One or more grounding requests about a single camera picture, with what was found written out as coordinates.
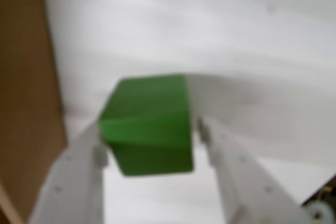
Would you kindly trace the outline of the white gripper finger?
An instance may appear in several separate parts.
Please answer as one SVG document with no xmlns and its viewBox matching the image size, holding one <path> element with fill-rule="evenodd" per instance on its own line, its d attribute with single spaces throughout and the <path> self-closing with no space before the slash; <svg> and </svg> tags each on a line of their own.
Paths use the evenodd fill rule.
<svg viewBox="0 0 336 224">
<path fill-rule="evenodd" d="M 313 222 L 221 123 L 203 118 L 197 126 L 216 172 L 226 223 Z"/>
<path fill-rule="evenodd" d="M 90 124 L 58 156 L 40 189 L 29 223 L 104 223 L 107 147 Z"/>
</svg>

